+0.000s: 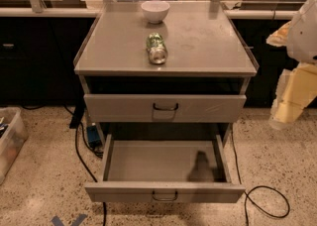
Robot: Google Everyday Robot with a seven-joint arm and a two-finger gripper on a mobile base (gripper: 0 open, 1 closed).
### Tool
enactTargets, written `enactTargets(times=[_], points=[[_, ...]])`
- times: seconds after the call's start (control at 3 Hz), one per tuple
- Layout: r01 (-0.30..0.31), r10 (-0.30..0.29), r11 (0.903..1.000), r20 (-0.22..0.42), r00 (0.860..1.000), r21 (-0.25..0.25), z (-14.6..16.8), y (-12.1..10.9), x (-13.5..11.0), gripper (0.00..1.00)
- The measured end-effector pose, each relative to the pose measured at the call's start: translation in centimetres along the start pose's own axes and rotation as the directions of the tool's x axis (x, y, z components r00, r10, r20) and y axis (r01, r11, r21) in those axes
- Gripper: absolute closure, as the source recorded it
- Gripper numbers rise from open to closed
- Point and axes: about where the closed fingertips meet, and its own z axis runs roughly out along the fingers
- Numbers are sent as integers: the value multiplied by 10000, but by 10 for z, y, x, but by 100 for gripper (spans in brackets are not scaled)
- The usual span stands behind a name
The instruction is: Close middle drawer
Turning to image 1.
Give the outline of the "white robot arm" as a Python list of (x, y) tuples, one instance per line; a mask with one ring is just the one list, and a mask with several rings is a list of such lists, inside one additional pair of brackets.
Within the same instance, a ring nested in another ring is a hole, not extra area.
[(294, 123), (317, 97), (317, 0), (306, 0), (266, 42), (286, 46), (288, 56), (298, 61), (293, 70), (282, 71), (270, 109), (269, 124), (281, 130)]

